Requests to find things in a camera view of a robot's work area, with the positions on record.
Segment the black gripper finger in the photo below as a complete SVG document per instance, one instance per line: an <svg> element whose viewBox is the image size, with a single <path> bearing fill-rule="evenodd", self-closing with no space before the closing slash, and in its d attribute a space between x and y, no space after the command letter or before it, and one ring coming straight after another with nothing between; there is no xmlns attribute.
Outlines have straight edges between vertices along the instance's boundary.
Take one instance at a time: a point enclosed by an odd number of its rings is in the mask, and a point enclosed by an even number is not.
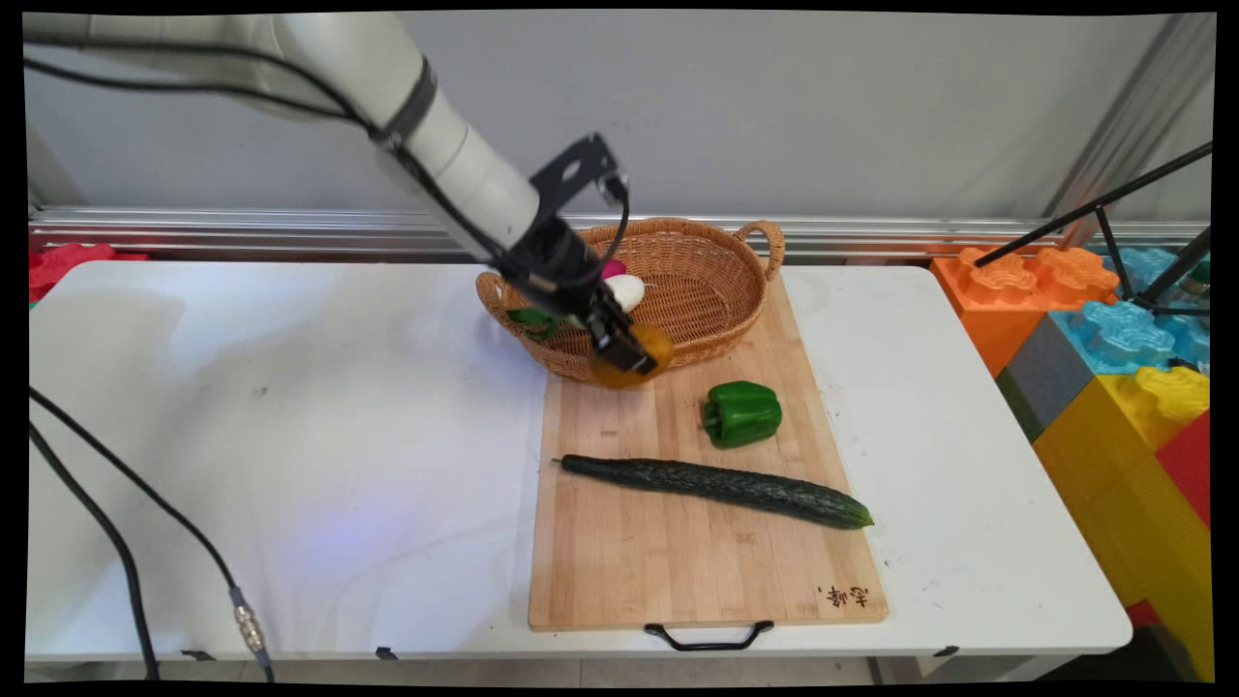
<svg viewBox="0 0 1239 697"><path fill-rule="evenodd" d="M650 376L658 361L634 331L634 322L615 297L593 297L585 328L591 339L589 358L621 375Z"/></svg>

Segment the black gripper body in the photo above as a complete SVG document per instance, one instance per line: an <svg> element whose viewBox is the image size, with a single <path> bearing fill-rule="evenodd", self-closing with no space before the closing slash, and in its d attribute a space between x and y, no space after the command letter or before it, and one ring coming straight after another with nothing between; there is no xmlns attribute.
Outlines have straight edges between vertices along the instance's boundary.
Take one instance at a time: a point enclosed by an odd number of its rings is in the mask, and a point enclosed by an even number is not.
<svg viewBox="0 0 1239 697"><path fill-rule="evenodd" d="M602 288L603 256L561 218L533 228L492 267L529 303L553 317L574 318L584 326L593 319L620 326L620 305Z"/></svg>

